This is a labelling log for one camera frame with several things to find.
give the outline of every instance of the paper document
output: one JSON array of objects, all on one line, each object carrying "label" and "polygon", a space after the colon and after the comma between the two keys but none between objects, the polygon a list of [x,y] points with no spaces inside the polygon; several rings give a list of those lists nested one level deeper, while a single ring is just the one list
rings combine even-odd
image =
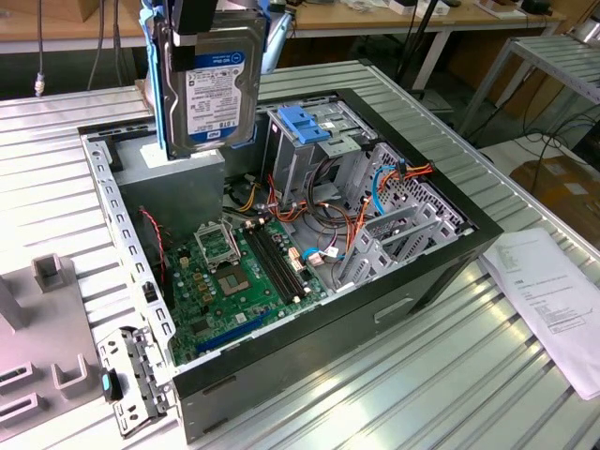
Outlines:
[{"label": "paper document", "polygon": [[503,234],[482,261],[584,399],[600,394],[600,291],[543,229]]}]

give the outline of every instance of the metal workbench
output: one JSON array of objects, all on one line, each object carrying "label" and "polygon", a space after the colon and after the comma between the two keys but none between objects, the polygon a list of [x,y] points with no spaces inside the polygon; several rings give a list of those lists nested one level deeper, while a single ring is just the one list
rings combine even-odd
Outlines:
[{"label": "metal workbench", "polygon": [[[600,255],[497,173],[375,67],[289,68],[261,97],[352,87],[509,232],[548,230],[596,284]],[[0,103],[0,273],[70,256],[95,339],[138,319],[76,127],[148,115],[134,87]],[[591,448],[600,399],[583,401],[497,285],[472,264],[432,307],[195,442],[192,448]],[[93,401],[3,448],[183,448],[172,412],[122,442]]]},{"label": "metal workbench", "polygon": [[593,48],[570,36],[510,37],[479,84],[465,112],[458,132],[464,136],[489,90],[501,74],[511,55],[523,58],[497,106],[504,104],[532,67],[539,68],[575,93],[594,104],[600,103],[600,49]]}]

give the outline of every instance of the red cable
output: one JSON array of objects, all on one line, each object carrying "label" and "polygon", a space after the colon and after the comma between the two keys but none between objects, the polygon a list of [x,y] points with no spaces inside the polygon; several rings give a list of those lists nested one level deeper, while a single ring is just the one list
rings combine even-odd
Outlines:
[{"label": "red cable", "polygon": [[142,214],[145,215],[145,217],[150,220],[150,223],[152,223],[152,226],[154,227],[154,232],[157,234],[157,240],[158,240],[158,252],[160,253],[160,284],[162,286],[164,286],[165,284],[165,252],[162,249],[162,237],[160,236],[160,229],[158,227],[157,222],[154,220],[154,218],[150,215],[150,213],[148,213],[145,209],[140,208],[140,212]]}]

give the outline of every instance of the blue pcie slot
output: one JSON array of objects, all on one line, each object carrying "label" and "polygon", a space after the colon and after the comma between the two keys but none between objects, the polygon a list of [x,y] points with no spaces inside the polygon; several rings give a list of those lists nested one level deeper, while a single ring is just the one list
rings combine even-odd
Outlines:
[{"label": "blue pcie slot", "polygon": [[236,338],[239,338],[240,336],[245,335],[246,333],[254,331],[257,328],[260,328],[263,325],[263,320],[269,314],[271,314],[271,312],[272,311],[264,312],[256,319],[252,319],[250,322],[243,323],[240,326],[238,326],[237,328],[234,328],[233,330],[229,330],[220,336],[213,337],[212,339],[208,339],[206,342],[203,342],[202,344],[198,344],[196,346],[196,352],[198,352],[198,353],[208,352],[209,350],[213,350],[216,347],[224,344],[225,342],[234,340]]}]

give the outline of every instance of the ram slot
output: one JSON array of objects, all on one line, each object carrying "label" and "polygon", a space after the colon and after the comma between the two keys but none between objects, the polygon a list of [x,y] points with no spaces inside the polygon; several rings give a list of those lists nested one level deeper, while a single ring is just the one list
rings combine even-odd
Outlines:
[{"label": "ram slot", "polygon": [[283,303],[289,305],[293,302],[294,297],[306,295],[302,285],[279,253],[279,249],[268,233],[264,230],[250,230],[244,232],[244,235]]}]

